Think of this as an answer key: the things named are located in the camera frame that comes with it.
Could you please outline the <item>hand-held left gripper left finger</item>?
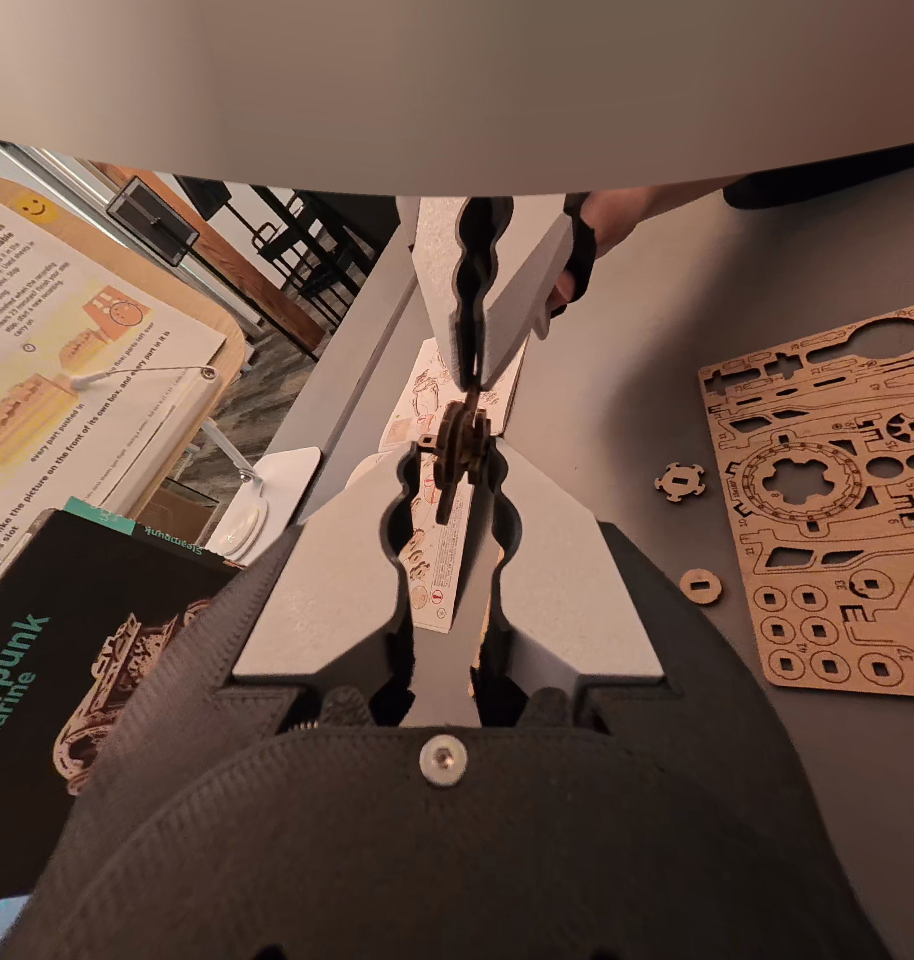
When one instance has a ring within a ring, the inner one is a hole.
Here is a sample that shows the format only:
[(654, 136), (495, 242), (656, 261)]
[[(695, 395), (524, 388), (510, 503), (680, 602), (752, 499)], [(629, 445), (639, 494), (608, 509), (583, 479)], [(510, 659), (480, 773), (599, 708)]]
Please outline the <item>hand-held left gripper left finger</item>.
[(316, 510), (232, 671), (320, 697), (360, 691), (377, 724), (396, 726), (415, 697), (413, 622), (399, 554), (413, 534), (420, 452), (400, 445)]

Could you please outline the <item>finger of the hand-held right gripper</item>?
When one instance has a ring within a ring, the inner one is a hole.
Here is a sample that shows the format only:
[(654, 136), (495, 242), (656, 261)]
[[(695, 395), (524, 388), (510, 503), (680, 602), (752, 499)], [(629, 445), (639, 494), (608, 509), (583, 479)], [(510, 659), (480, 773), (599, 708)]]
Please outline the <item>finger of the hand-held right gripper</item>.
[(533, 327), (548, 330), (547, 300), (573, 250), (564, 195), (514, 197), (495, 243), (496, 272), (483, 298), (480, 384), (491, 389)]
[(461, 237), (470, 197), (419, 199), (414, 266), (432, 330), (451, 378), (468, 388), (475, 376), (479, 282)]

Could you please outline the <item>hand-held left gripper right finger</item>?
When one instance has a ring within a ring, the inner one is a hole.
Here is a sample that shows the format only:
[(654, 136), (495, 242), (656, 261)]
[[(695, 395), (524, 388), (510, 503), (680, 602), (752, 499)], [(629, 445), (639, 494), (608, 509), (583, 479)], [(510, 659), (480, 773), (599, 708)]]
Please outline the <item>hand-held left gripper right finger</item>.
[(547, 687), (577, 707), (590, 687), (660, 684), (664, 671), (592, 511), (502, 438), (487, 478), (503, 558), (479, 654), (481, 724), (514, 725)]

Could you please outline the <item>wooden gear assembly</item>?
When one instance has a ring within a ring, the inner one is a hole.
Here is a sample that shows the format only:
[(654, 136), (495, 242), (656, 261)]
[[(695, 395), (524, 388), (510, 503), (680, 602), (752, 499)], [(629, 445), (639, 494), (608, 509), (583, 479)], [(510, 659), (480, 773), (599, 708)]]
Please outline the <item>wooden gear assembly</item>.
[(477, 486), (486, 476), (490, 421), (487, 410), (479, 406), (479, 397), (480, 387), (471, 386), (464, 400), (454, 400), (447, 405), (434, 443), (430, 443), (430, 435), (421, 436), (417, 442), (422, 451), (432, 452), (436, 458), (434, 483), (439, 491), (436, 522), (440, 526), (450, 522), (463, 479)]

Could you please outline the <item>model instruction booklet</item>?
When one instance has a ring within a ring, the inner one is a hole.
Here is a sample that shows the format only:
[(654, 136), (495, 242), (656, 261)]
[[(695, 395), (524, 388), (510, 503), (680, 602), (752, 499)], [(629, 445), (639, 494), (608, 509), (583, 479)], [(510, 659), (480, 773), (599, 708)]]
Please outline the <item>model instruction booklet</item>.
[[(425, 340), (409, 380), (402, 390), (378, 451), (360, 462), (350, 475), (351, 485), (386, 459), (397, 447), (435, 436), (450, 402), (463, 402), (435, 339)], [(440, 492), (435, 486), (436, 458), (421, 456), (419, 488), (411, 505), (414, 533), (399, 554), (407, 574), (407, 588), (415, 627), (448, 633), (456, 604), (466, 530), (472, 505), (472, 486), (463, 479), (455, 494), (450, 522), (437, 523)]]

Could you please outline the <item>laser-cut wooden parts sheet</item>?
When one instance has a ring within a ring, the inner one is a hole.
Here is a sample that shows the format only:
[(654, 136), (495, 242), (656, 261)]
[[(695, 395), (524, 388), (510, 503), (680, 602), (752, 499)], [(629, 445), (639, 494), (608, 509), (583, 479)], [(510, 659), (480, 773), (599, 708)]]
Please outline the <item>laser-cut wooden parts sheet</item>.
[(765, 679), (914, 697), (914, 306), (700, 378)]

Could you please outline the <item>black model kit box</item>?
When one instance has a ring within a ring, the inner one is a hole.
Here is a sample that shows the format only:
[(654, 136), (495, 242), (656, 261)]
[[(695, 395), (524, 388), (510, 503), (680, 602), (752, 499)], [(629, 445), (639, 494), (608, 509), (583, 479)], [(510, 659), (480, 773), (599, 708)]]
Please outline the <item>black model kit box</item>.
[(134, 690), (240, 570), (82, 506), (31, 525), (0, 568), (0, 899), (31, 891)]

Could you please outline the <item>black chair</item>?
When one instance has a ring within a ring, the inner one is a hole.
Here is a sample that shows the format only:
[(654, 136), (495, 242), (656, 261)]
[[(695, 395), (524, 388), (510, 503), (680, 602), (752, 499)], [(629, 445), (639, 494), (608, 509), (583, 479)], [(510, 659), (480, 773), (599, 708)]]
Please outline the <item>black chair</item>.
[(338, 328), (394, 228), (360, 224), (310, 191), (247, 187), (269, 216), (259, 226), (245, 221), (258, 257), (281, 275), (283, 293)]

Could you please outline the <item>white stand base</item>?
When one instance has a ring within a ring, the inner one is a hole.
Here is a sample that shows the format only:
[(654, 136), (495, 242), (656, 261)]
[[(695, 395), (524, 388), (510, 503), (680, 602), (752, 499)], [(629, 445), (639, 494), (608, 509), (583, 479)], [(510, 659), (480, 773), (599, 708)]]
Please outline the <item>white stand base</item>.
[(321, 453), (308, 447), (268, 454), (252, 464), (212, 419), (201, 428), (234, 463), (242, 480), (205, 547), (247, 566), (286, 529), (319, 467)]

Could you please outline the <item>small notched wooden gear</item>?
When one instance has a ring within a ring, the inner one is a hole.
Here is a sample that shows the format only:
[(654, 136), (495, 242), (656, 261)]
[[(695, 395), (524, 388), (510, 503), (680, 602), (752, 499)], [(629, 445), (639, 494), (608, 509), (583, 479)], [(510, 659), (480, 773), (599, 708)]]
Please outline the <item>small notched wooden gear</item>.
[(679, 503), (687, 497), (697, 497), (705, 491), (703, 468), (699, 465), (672, 462), (665, 472), (654, 482), (657, 490), (666, 495), (668, 501)]

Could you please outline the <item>wooden ledge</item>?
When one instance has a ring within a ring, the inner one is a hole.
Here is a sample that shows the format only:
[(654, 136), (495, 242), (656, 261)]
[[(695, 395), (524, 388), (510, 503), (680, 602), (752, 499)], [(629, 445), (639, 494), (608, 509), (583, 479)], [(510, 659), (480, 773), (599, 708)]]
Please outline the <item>wooden ledge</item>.
[(206, 270), (225, 285), (233, 288), (238, 296), (256, 312), (265, 315), (268, 322), (297, 345), (313, 362), (323, 340), (323, 329), (295, 302), (274, 287), (234, 246), (223, 238), (208, 222), (168, 186), (155, 172), (121, 166), (105, 161), (85, 160), (117, 188), (124, 188), (138, 178), (163, 202), (175, 210), (194, 229), (199, 239), (194, 246), (194, 256)]

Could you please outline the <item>black framed box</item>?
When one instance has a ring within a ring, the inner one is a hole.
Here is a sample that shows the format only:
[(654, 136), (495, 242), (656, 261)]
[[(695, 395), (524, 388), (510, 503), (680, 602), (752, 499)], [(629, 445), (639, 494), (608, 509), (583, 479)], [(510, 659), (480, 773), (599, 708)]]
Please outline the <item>black framed box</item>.
[(174, 180), (205, 222), (209, 222), (231, 202), (231, 191), (221, 180), (181, 174), (174, 174)]
[(172, 268), (180, 266), (199, 239), (199, 230), (138, 176), (114, 196), (106, 213)]

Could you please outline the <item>printed task instruction sheet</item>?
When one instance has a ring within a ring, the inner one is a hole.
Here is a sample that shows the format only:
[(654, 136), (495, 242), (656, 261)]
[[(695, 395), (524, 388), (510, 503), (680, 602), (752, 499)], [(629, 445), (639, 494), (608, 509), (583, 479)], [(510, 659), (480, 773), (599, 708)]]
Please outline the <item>printed task instruction sheet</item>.
[(222, 382), (123, 374), (81, 391), (70, 378), (210, 365), (223, 343), (0, 203), (0, 568), (70, 498), (126, 515)]

